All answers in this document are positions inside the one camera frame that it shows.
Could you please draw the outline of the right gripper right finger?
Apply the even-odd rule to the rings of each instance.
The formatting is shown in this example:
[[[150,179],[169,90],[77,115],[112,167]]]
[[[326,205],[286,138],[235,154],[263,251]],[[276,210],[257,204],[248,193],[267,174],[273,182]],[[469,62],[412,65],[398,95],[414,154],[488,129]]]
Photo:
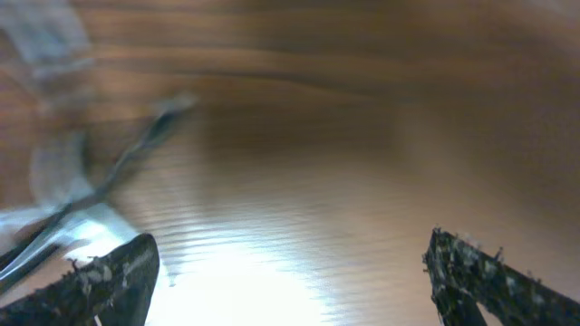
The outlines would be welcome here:
[[[509,326],[579,326],[579,303],[447,231],[432,230],[422,256],[445,326],[484,325],[480,307]]]

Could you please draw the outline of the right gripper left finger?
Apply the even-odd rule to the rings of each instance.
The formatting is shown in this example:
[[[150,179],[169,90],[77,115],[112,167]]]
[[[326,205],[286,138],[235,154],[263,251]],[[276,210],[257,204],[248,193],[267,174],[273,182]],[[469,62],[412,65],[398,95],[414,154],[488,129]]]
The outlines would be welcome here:
[[[154,237],[138,235],[2,307],[1,326],[143,326],[159,271]]]

